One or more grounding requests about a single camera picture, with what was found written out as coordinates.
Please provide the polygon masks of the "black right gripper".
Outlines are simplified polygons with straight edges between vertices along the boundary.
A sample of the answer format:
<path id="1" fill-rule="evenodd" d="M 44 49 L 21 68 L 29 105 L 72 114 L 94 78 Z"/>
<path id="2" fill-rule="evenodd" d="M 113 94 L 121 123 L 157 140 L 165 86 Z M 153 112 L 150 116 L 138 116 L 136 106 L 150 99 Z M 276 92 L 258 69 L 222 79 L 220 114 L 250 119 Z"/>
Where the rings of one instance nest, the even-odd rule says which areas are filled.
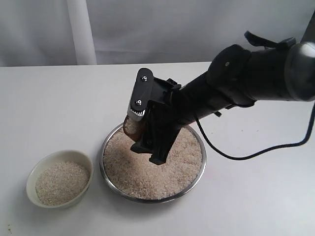
<path id="1" fill-rule="evenodd" d="M 236 107 L 234 84 L 232 77 L 203 73 L 181 86 L 156 78 L 147 68 L 139 69 L 127 110 L 129 120 L 136 123 L 129 133 L 134 141 L 130 150 L 149 153 L 154 164 L 166 163 L 182 127 L 209 115 L 220 117 L 222 109 Z"/>

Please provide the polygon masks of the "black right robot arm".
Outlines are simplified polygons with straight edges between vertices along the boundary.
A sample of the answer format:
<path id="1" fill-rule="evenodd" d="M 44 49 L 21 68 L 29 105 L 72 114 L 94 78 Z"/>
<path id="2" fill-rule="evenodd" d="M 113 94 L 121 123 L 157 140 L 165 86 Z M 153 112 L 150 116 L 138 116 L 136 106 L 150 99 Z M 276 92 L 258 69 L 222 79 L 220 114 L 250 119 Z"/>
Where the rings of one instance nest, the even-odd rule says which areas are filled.
<path id="1" fill-rule="evenodd" d="M 221 109 L 248 108 L 259 100 L 314 101 L 315 48 L 298 43 L 288 48 L 251 52 L 239 45 L 221 51 L 208 70 L 181 86 L 141 68 L 129 102 L 128 117 L 144 122 L 132 135 L 135 153 L 150 162 L 166 162 L 180 130 Z"/>

